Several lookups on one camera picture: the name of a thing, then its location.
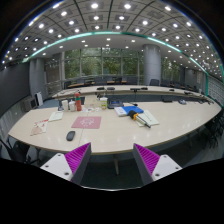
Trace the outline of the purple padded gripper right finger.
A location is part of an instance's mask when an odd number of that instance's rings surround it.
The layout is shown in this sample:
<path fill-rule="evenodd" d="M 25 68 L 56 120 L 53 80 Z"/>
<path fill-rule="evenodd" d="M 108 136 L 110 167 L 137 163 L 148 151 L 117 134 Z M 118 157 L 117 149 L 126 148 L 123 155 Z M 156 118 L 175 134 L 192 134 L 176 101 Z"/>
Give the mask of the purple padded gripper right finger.
<path fill-rule="evenodd" d="M 148 185 L 182 169 L 168 155 L 158 155 L 136 143 L 133 144 L 133 155 L 144 185 Z"/>

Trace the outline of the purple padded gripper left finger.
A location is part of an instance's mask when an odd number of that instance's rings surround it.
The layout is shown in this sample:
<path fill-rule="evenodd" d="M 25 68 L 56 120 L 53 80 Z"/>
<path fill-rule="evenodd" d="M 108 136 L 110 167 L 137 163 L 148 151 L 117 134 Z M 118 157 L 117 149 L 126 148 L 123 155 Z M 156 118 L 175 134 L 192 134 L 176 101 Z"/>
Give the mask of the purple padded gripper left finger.
<path fill-rule="evenodd" d="M 91 144 L 87 143 L 66 154 L 57 153 L 41 168 L 77 185 L 81 183 L 91 155 Z"/>

